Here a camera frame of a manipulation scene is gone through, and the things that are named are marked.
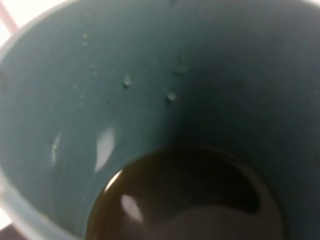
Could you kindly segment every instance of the coffee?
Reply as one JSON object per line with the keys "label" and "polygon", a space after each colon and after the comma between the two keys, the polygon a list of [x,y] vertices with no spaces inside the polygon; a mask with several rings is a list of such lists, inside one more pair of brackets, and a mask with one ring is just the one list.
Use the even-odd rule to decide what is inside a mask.
{"label": "coffee", "polygon": [[176,147],[120,171],[98,196],[86,240],[283,240],[275,196],[223,151]]}

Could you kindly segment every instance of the teal cup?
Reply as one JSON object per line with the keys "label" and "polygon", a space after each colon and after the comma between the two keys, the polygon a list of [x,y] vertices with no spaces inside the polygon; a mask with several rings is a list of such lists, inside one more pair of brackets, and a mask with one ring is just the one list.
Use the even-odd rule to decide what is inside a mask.
{"label": "teal cup", "polygon": [[319,239],[319,22],[303,0],[78,0],[46,13],[0,53],[0,205],[29,239],[84,239],[128,163],[211,146],[263,174],[288,239]]}

